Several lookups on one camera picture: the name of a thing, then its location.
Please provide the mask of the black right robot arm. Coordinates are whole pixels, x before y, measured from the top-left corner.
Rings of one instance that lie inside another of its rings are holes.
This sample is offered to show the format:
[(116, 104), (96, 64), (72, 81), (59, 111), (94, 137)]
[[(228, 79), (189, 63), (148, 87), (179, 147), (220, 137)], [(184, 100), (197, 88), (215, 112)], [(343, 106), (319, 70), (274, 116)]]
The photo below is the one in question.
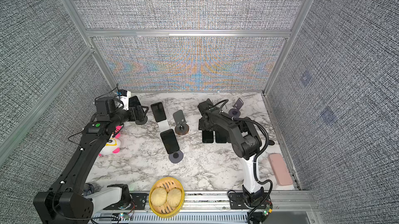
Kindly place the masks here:
[(230, 143), (234, 153), (242, 159), (244, 171), (243, 201), (251, 208), (266, 197), (264, 185), (271, 180), (260, 180), (258, 159), (270, 144), (266, 129), (249, 117), (230, 116), (222, 110), (227, 99), (216, 104), (210, 99), (198, 104), (201, 114), (198, 129), (202, 132), (202, 142)]

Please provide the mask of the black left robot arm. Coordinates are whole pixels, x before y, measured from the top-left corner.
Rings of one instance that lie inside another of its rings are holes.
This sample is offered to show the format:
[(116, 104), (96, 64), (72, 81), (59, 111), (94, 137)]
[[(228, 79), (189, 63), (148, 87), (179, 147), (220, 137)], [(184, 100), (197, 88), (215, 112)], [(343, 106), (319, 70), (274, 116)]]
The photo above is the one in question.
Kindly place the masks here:
[(118, 97), (95, 99), (96, 113), (80, 132), (81, 140), (67, 166), (46, 192), (38, 192), (34, 207), (45, 224), (87, 224), (97, 221), (94, 213), (114, 205), (131, 207), (132, 197), (125, 184), (114, 184), (103, 192), (83, 195), (88, 174), (101, 150), (126, 122), (145, 124), (148, 106), (134, 96), (125, 104)]

